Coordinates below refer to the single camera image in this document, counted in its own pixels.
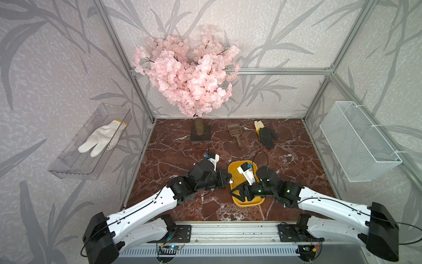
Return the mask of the yellow plastic storage tray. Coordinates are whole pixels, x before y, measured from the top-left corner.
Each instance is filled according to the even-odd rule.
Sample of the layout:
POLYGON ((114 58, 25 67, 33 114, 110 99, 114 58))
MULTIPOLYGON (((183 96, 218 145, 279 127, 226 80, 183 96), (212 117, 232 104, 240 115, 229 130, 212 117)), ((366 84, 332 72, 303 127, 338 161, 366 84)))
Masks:
POLYGON ((232 196, 232 198, 234 200, 234 203, 238 207, 258 206, 265 201, 265 198, 257 196, 252 200, 249 200, 248 198, 245 198, 244 200, 239 199, 239 197, 241 196, 241 190, 245 189, 246 187, 249 187, 250 184, 248 180, 252 179, 251 172, 247 173, 247 177, 245 177, 244 174, 238 170, 238 168, 240 168, 244 163, 246 163, 248 167, 253 168, 254 173, 256 173, 258 169, 257 165, 250 160, 235 161, 229 164, 228 171, 232 175, 230 187, 231 190, 234 190, 235 193, 235 196, 232 196))

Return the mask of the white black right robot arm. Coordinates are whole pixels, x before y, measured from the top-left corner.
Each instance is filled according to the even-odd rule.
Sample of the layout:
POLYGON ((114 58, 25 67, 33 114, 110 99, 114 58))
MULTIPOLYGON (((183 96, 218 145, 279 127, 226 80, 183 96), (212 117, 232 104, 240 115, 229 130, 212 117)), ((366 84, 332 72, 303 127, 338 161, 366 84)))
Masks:
POLYGON ((399 260, 399 226, 388 209, 377 202, 370 206, 349 203, 318 193, 295 182, 284 181, 267 166, 254 169, 243 163, 230 167, 235 178, 230 194, 235 201, 252 202, 267 197, 284 207, 314 212, 328 218, 303 214, 295 226, 295 235, 336 239, 356 243, 373 255, 390 262, 399 260))

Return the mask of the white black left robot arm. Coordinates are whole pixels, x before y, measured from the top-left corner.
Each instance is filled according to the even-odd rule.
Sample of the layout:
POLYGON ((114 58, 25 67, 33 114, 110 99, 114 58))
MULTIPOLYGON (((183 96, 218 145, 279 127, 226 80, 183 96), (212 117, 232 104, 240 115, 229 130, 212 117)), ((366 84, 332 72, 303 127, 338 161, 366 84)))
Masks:
POLYGON ((194 199, 201 190, 223 188, 232 180, 229 172, 217 169, 217 163, 216 158, 206 158, 136 205, 109 216, 103 212, 92 216, 80 255, 91 264, 111 264, 124 250, 161 240, 176 225, 169 217, 153 218, 194 199))

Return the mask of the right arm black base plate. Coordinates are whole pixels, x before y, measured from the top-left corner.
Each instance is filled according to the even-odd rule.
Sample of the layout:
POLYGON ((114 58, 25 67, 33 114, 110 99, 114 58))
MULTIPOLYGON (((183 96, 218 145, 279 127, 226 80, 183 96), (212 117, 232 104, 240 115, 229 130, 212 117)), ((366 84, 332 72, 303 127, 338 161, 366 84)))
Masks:
POLYGON ((310 243, 310 242, 324 242, 324 238, 317 238, 311 235, 307 229, 306 224, 288 224, 281 222, 277 225, 278 235, 281 242, 291 243, 310 243))

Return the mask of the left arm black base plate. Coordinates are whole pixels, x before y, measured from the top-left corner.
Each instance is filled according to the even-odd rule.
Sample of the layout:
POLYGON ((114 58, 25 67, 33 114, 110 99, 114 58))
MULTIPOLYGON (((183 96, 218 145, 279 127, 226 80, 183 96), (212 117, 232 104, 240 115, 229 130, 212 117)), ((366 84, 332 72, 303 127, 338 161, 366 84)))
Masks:
POLYGON ((152 243, 189 243, 191 240, 192 225, 177 225, 174 231, 166 234, 161 240, 153 240, 152 243))

